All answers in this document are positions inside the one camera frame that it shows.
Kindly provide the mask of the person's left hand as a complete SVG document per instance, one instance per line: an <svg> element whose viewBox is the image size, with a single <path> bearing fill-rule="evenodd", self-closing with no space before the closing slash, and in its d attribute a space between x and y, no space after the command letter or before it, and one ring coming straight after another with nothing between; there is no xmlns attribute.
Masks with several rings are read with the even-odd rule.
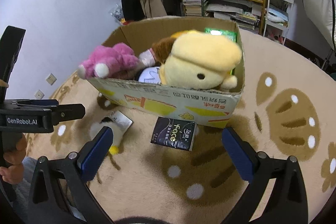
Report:
<svg viewBox="0 0 336 224"><path fill-rule="evenodd" d="M27 140L21 134L21 139L16 143L15 149L5 152L3 157L10 166L1 167L0 174L4 182L17 185L23 180L24 166L23 159L26 157Z"/></svg>

